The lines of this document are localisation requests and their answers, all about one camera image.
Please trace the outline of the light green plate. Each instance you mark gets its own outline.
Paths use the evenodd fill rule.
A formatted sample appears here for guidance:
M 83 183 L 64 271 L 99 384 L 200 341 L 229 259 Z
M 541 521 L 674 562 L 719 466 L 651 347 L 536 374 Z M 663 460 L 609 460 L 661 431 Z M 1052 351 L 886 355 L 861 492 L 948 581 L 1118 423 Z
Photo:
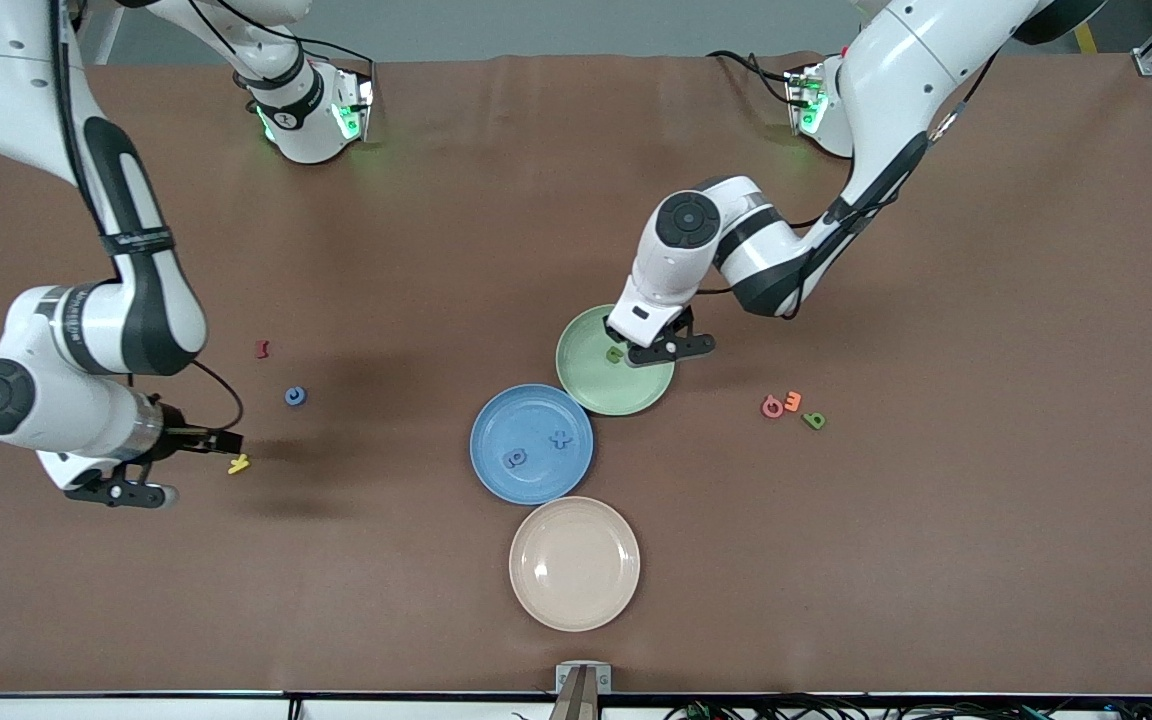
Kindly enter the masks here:
M 632 367 L 605 361 L 611 346 L 627 344 L 605 333 L 604 320 L 612 305 L 590 306 L 561 333 L 556 347 L 556 372 L 563 389 L 590 414 L 628 416 L 655 404 L 675 378 L 675 365 Z

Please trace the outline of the brown table cover sheet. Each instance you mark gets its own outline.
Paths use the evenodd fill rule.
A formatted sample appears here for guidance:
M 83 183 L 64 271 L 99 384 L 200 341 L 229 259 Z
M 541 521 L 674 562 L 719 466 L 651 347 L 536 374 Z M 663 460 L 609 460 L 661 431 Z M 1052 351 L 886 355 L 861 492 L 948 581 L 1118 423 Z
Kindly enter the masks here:
M 1152 694 L 1152 78 L 1002 56 L 791 323 L 705 297 L 717 351 L 594 420 L 579 495 L 641 585 L 554 632 L 482 487 L 482 406 L 553 382 L 664 196 L 746 174 L 791 222 L 846 181 L 717 59 L 378 70 L 374 146 L 279 156 L 219 67 L 97 67 L 206 309 L 253 464 L 179 454 L 169 509 L 71 502 L 0 444 L 0 691 Z M 59 179 L 0 156 L 18 291 L 109 276 Z M 253 357 L 270 341 L 268 359 Z M 303 406 L 285 389 L 306 388 Z M 803 396 L 764 418 L 763 397 Z M 826 427 L 801 415 L 824 414 Z

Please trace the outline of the blue plate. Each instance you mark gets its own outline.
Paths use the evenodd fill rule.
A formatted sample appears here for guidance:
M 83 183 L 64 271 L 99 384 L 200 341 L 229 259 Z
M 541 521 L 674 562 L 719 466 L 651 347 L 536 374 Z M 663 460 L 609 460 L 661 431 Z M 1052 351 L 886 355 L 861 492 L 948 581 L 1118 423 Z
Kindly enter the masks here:
M 550 434 L 563 429 L 573 445 L 556 450 Z M 526 462 L 508 469 L 511 448 L 525 448 Z M 477 478 L 494 497 L 538 506 L 567 495 L 593 464 L 594 429 L 584 407 L 568 393 L 531 382 L 499 392 L 483 407 L 468 438 L 468 456 Z

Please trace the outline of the beige plate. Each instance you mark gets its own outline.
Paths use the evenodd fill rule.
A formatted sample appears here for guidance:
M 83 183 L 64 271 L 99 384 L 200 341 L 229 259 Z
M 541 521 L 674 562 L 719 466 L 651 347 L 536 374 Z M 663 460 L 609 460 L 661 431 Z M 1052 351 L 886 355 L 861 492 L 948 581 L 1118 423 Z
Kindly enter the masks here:
M 632 601 L 643 553 L 634 529 L 611 505 L 563 497 L 522 521 L 507 568 L 526 615 L 558 632 L 591 632 Z

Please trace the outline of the white table edge rail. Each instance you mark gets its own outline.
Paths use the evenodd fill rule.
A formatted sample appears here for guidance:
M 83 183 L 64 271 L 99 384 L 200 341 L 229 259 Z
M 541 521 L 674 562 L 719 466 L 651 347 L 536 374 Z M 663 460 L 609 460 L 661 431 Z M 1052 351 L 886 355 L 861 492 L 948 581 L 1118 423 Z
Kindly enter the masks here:
M 0 720 L 1152 720 L 1152 694 L 0 694 Z

